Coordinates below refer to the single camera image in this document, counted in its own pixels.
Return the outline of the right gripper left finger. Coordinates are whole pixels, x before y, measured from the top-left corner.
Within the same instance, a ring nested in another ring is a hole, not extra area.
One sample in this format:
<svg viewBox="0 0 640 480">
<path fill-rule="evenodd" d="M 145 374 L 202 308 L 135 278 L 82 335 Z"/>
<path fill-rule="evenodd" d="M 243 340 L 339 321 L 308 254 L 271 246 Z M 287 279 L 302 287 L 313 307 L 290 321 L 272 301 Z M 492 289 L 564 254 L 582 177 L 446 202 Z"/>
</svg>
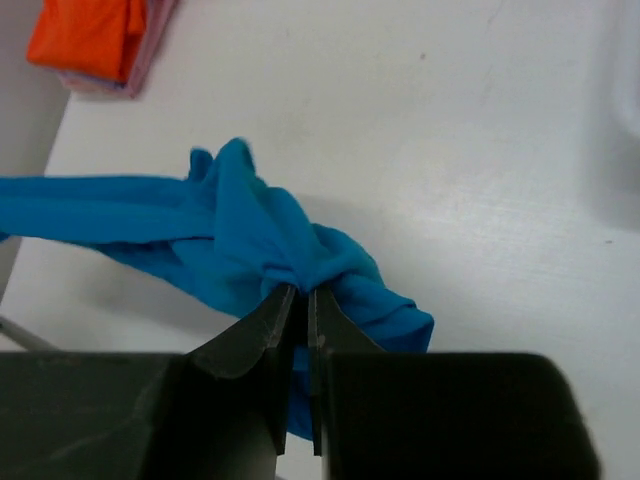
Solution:
<svg viewBox="0 0 640 480">
<path fill-rule="evenodd" d="M 276 287 L 255 310 L 189 354 L 189 362 L 221 383 L 246 382 L 242 399 L 266 420 L 278 455 L 285 452 L 295 349 L 295 288 Z"/>
</svg>

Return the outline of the blue t shirt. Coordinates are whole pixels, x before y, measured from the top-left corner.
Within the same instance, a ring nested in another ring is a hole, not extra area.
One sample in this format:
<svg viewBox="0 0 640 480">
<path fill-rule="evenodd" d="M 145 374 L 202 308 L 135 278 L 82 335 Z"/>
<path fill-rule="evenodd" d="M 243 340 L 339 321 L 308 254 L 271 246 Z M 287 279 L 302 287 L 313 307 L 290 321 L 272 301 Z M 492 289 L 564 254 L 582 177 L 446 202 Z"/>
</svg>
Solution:
<svg viewBox="0 0 640 480">
<path fill-rule="evenodd" d="M 304 295 L 328 285 L 342 312 L 391 352 L 425 352 L 434 328 L 358 242 L 265 183 L 240 138 L 217 153 L 193 149 L 183 179 L 5 177 L 1 235 L 98 252 L 237 318 L 282 284 Z"/>
</svg>

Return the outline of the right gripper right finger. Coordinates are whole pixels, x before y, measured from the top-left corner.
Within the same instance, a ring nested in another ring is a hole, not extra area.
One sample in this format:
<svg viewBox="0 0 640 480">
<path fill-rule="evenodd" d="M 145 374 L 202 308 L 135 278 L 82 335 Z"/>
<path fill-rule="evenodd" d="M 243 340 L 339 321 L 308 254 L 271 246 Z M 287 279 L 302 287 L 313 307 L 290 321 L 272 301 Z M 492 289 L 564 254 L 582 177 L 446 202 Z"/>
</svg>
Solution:
<svg viewBox="0 0 640 480">
<path fill-rule="evenodd" d="M 315 455 L 323 454 L 322 428 L 328 418 L 326 362 L 330 353 L 382 353 L 341 310 L 330 287 L 318 287 L 308 297 L 307 341 L 310 378 L 310 413 Z"/>
</svg>

